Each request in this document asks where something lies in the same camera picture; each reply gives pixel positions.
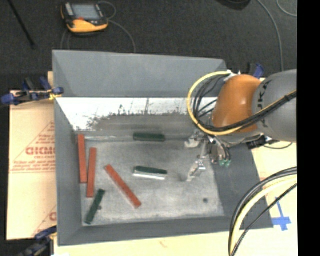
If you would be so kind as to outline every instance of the wire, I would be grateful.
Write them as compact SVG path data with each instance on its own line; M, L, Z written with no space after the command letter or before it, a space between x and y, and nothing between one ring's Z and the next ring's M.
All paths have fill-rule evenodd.
M231 3L231 4L241 5L241 4L247 3L249 0L243 0L243 1L226 0L226 1Z
M19 13L18 13L15 5L13 4L12 0L7 0L7 2L8 2L8 4L9 4L10 7L11 7L11 10L13 11L14 16L15 16L16 19L18 20L18 22L19 22L19 24L20 24L20 26L21 26L21 28L22 28L22 30L23 30L26 38L28 39L28 41L29 41L29 43L30 43L31 49L32 49L32 50L37 49L36 43L34 42L34 40L32 39L31 35L29 34L29 32L28 32L28 30L27 30L27 28L26 28L26 26L25 26L22 18L20 17L20 15L19 15Z
M213 107L213 108L211 108L211 109L207 110L206 112L204 112L204 113L202 113L201 115L199 115L199 118L204 117L206 114L208 114L208 113L212 112L214 109L215 109L215 107Z
M207 131L211 131L213 134L216 134L217 132L224 132L224 134L231 134L234 131L242 130L244 128L252 126L253 124L264 119L267 115L271 114L272 112L277 110L279 107L281 107L282 105L284 105L285 103L291 101L296 97L297 97L297 90L294 90L291 93L280 98L279 100L275 101L271 105L267 106L266 108L262 109L261 111L257 112L256 114L248 117L247 119L244 119L242 121L239 121L227 126L223 126L223 127L215 127L212 125L208 126L208 125L204 125L200 120L197 120L197 125L200 124L200 125L206 126L205 128L209 129Z
M213 111L215 108L213 107L211 110L203 113L200 115L200 112L203 111L204 109L206 109L207 107L211 106L212 104L214 104L217 100L213 100L212 102L208 103L207 105L205 105L204 107L200 108L201 102L203 100L203 98L205 96L207 96L209 93L211 93L217 86L217 84L223 79L228 77L229 75L217 75L214 76L212 79L209 79L204 85L202 85L202 87L200 88L199 92L197 93L197 95L194 98L194 103L193 103L193 114L196 118L201 118L203 116L205 116L206 114L208 114L210 111Z
M218 147L221 147L224 151L224 155L225 157L223 158L223 160L225 161L231 161L231 153L229 151L229 148L221 141L221 139L217 136L214 136L215 139L215 143L211 142L210 145L214 145L217 144Z
M190 107L190 103L191 103L191 96L192 96L192 93L193 91L195 90L195 88L200 84L202 83L203 81L205 81L206 79L209 79L209 78L212 78L214 76L219 76L219 75L230 75L231 74L231 71L218 71L218 72L213 72L213 73L209 73L205 76L203 76L202 78L200 78L198 81L196 81L193 86L191 87L189 93L188 93L188 96L187 96L187 99L186 99L186 103L187 103L187 111L192 119L192 121L195 123L196 126L198 126L200 128L200 130L202 130L203 132L205 133L208 133L210 135L221 135L220 133L211 133L211 131L205 129L199 122L198 120L196 119L196 117L194 116L194 114L192 113L191 111L191 107Z
M247 192L247 194L240 200L240 202L238 203L237 207L235 208L233 216L231 218L229 233L230 234L233 233L237 217L239 216L240 212L243 210L243 208L246 205L247 201L250 200L257 192L259 192L266 184L268 184L268 183L270 183L272 181L275 181L277 179L281 179L281 178L284 178L284 177L289 177L289 176L292 176L292 175L296 175L297 173L298 173L297 167L288 168L288 169L279 171L279 172L267 177L266 179L260 181L255 186L253 186ZM229 237L228 247L229 247L229 249L231 247L231 237Z
M272 16L272 14L270 13L270 11L268 10L268 8L260 0L256 0L256 1L262 6L262 8L266 11L266 13L269 15L269 17L272 20L272 23L273 23L275 31L276 31L276 35L278 37L278 42L279 42L281 71L285 71L284 54L283 54L283 49L282 49L282 41L281 41L281 37L280 37L280 33L279 33L279 29L278 29L277 23L276 23L274 17Z
M292 146L294 143L290 142L288 145L282 146L282 147L273 147L273 146L266 146L264 145L263 147L270 149L270 150L284 150Z
M286 11L286 10L280 5L279 0L276 0L276 5L277 5L277 6L279 7L279 9L280 9L281 11L283 11L285 14L288 14L289 16L292 16L292 17L298 17L297 14L293 14L293 13L291 13L291 12Z
M255 195L242 209L241 213L237 217L233 232L230 234L231 244L230 244L230 252L234 251L234 248L236 246L236 233L240 230L241 224L243 220L245 219L248 212L252 209L252 207L264 196L266 196L269 192L273 191L276 188L279 188L283 185L290 184L290 183L297 183L297 177L285 177L284 180L278 181L277 183L274 183L261 192L259 192L257 195Z
M64 48L64 40L68 31L69 31L68 28L66 28L62 34L61 41L60 41L60 49Z
M66 48L69 50L70 49L70 41L71 41L71 37L72 37L72 34L69 33L68 35L68 39L66 40Z
M232 251L231 256L234 256L238 249L239 246L241 244L241 242L243 241L243 239L245 238L246 234L249 232L249 230L252 228L252 226L266 213L268 212L272 207L274 207L277 202L279 202L282 198L284 198L287 194L289 194L292 190L294 190L296 187L298 186L298 184L294 184L293 186L291 186L289 189L287 189L284 193L282 193L276 200L274 200L242 233L242 235L240 236L238 242L235 244L234 249Z
M132 42L132 45L133 45L133 52L136 53L137 52L137 47L136 47L136 43L132 37L132 35L128 32L128 30L126 30L123 26L121 26L119 23L113 21L113 20L109 20L110 23L118 26L119 28L121 28L128 36L129 38L131 39L131 42Z

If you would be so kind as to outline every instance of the clamp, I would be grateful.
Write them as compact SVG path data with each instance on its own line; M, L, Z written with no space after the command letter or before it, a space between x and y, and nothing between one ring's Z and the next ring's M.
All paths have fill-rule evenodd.
M52 88L49 81L44 77L40 77L40 83L43 91L39 91L32 83L29 77L25 78L22 84L22 90L15 95L13 93L6 94L1 97L1 103L4 105L19 105L26 102L40 101L45 99L54 99L62 95L65 90L62 87Z
M35 235L36 243L29 246L16 256L40 256L48 247L52 246L52 235L57 233L57 226L50 227Z

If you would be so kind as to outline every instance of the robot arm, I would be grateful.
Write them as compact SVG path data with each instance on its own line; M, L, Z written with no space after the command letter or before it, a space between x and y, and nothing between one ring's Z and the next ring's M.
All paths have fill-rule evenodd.
M225 79L225 83L217 97L211 120L205 123L199 109L210 85L199 85L208 79L212 82L212 77ZM191 109L192 93L198 86ZM296 97L296 69L274 74L263 82L246 74L216 72L201 78L191 87L187 103L196 126L227 143L241 143L261 134L274 140L296 142Z

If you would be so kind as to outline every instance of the gray foam surface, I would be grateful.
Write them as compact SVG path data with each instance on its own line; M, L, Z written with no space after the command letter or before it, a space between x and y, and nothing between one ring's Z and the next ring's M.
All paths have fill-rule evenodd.
M207 170L191 182L185 182L201 147L185 148L183 140L165 142L106 142L86 140L87 156L90 147L97 148L95 192L105 190L92 226L179 219L185 217L223 216L214 171L209 161ZM139 198L142 205L135 209L109 177L104 167L112 165ZM146 166L168 171L165 180L133 176L134 166ZM94 198L86 198L87 185L81 185L82 220Z

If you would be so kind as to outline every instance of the blue clamp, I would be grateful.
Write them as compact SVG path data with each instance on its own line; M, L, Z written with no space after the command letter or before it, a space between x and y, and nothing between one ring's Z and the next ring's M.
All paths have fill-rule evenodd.
M53 226L36 234L34 237L36 240L36 243L29 246L23 252L18 253L16 256L39 256L48 248L50 243L52 245L52 239L50 238L50 235L56 232L57 232L57 226Z
M19 105L21 103L40 101L49 99L52 96L62 95L65 90L62 87L53 88L49 84L49 81L44 77L40 77L40 83L44 89L42 92L38 91L34 86L30 78L26 78L22 84L22 90L18 91L15 95L13 93L6 94L1 97L1 103L4 105Z
M264 67L263 67L261 64L259 64L259 63L255 64L255 66L256 66L256 69L255 69L255 72L254 72L253 76L254 76L255 78L257 78L257 79L260 79L260 78L262 78L262 76L264 75L265 69L264 69Z

